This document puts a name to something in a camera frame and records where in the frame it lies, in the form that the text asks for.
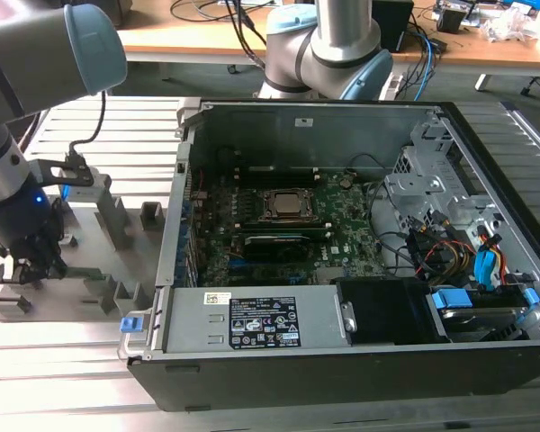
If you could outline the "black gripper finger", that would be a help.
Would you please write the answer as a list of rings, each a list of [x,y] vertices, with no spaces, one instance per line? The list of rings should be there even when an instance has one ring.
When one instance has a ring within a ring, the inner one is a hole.
[[[13,263],[13,271],[6,275],[5,263],[0,264],[0,284],[4,285],[24,285],[32,282],[29,267],[19,263]]]
[[[33,268],[40,279],[63,279],[67,275],[67,264],[58,253],[38,256]]]

